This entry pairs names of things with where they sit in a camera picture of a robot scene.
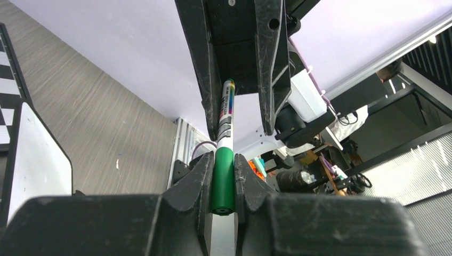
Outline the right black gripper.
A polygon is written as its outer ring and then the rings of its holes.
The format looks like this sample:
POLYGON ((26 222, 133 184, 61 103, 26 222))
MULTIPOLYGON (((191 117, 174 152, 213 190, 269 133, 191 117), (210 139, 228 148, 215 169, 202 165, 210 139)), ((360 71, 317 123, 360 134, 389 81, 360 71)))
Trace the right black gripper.
POLYGON ((217 140, 221 80, 228 78, 234 80, 237 95, 258 91, 263 131, 272 135, 290 93, 284 1, 235 1, 231 6, 229 1, 176 0, 175 4, 209 138, 217 140))

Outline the green marker cap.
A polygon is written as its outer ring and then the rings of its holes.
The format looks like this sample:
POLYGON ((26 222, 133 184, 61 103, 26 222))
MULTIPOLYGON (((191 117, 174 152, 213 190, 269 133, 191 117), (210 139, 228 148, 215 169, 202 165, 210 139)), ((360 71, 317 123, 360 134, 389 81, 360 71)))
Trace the green marker cap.
POLYGON ((228 147, 215 152, 211 190, 211 211, 216 215, 229 215, 235 210, 234 154, 228 147))

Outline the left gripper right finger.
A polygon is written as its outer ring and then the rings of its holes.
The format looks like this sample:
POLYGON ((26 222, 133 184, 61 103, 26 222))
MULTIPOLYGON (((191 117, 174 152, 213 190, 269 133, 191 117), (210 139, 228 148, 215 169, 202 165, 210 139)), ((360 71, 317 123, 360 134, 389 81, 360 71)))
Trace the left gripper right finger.
POLYGON ((236 255, 428 255, 412 217, 385 198, 278 193, 234 159, 236 255))

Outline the small whiteboard with stand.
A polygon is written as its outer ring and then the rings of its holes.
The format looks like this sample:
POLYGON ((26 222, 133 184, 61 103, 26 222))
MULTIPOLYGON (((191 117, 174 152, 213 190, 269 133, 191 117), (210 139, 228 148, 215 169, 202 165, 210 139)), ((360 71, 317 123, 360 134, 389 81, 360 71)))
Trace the small whiteboard with stand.
POLYGON ((29 102, 19 102, 12 128, 2 185, 2 227, 32 198, 73 194, 71 160, 29 102))

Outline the green white marker pen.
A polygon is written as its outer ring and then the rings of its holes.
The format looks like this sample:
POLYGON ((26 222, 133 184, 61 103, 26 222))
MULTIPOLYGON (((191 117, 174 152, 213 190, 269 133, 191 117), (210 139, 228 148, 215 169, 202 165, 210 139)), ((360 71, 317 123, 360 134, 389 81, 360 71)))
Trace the green white marker pen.
POLYGON ((223 83, 220 104, 219 129, 217 132, 217 147, 227 147, 233 150, 233 103, 235 98, 235 83, 228 79, 223 83))

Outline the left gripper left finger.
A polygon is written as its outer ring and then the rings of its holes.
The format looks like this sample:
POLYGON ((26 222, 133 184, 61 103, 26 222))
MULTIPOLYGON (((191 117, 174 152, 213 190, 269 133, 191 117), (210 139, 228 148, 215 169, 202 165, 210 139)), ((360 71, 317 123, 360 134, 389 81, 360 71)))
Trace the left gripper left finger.
POLYGON ((160 195, 37 197, 16 212, 1 255, 208 255, 214 154, 160 195))

